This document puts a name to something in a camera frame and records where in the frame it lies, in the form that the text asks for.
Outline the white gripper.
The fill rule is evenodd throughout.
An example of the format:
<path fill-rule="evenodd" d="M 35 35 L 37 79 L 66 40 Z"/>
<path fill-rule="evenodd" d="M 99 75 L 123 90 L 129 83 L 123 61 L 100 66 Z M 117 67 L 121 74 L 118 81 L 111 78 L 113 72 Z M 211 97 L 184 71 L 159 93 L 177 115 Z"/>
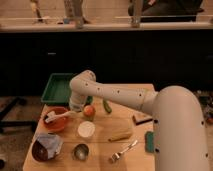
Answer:
<path fill-rule="evenodd" d="M 75 112 L 81 112 L 86 103 L 86 97 L 82 95 L 73 94 L 69 100 L 69 107 Z"/>

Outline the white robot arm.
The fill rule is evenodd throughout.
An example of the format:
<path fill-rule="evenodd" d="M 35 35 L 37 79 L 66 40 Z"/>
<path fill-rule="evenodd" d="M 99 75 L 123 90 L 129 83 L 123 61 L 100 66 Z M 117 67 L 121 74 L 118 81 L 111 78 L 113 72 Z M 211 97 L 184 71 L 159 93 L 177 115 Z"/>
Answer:
<path fill-rule="evenodd" d="M 80 110 L 89 96 L 146 113 L 153 118 L 155 171 L 210 171 L 205 121 L 197 97 L 182 86 L 156 92 L 102 84 L 85 70 L 70 81 L 69 107 Z"/>

